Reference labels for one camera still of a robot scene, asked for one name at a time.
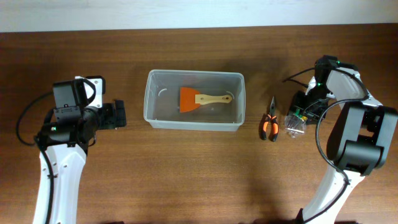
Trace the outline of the orange scraper wooden handle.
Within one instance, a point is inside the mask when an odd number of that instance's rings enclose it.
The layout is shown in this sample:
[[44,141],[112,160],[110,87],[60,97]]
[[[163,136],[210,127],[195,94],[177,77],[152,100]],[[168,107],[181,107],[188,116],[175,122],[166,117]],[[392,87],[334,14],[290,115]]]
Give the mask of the orange scraper wooden handle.
[[179,101],[180,112],[187,113],[199,108],[200,106],[212,103],[230,103],[232,99],[233,97],[231,95],[206,95],[193,88],[181,87]]

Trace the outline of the orange black needle-nose pliers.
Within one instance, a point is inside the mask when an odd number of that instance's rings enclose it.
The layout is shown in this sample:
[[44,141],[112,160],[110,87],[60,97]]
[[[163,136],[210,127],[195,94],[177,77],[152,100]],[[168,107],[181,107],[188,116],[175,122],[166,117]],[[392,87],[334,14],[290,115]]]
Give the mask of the orange black needle-nose pliers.
[[[267,127],[271,127],[271,133],[269,137],[267,137]],[[272,97],[269,112],[267,115],[264,115],[261,121],[261,129],[260,129],[260,138],[262,140],[266,140],[269,138],[272,142],[276,142],[279,134],[279,124],[277,121],[277,116],[275,114],[275,98]]]

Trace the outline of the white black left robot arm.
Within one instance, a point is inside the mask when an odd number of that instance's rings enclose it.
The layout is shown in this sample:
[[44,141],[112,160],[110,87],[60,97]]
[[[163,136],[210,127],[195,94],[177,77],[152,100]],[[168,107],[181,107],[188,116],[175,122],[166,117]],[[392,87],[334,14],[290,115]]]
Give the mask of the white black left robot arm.
[[34,138],[40,150],[40,184],[34,223],[75,223],[78,191],[88,148],[99,130],[125,127],[124,102],[49,111]]

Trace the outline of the clear case of screwdrivers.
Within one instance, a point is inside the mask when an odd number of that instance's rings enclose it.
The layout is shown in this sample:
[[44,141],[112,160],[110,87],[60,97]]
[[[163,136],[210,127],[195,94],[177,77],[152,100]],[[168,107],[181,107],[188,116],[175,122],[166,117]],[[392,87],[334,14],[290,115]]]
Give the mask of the clear case of screwdrivers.
[[292,138],[304,135],[307,128],[307,120],[308,118],[303,115],[300,109],[289,111],[284,119],[284,128],[287,134]]

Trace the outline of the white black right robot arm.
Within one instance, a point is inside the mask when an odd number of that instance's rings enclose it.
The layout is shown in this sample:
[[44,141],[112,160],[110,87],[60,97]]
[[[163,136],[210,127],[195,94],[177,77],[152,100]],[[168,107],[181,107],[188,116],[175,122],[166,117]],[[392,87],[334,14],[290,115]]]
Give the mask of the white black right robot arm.
[[328,164],[314,197],[300,209],[296,223],[334,223],[353,189],[385,162],[397,124],[397,110],[376,100],[361,81],[357,66],[324,55],[311,68],[306,91],[298,91],[288,116],[315,125],[319,136],[327,112],[341,112],[326,148],[315,142]]

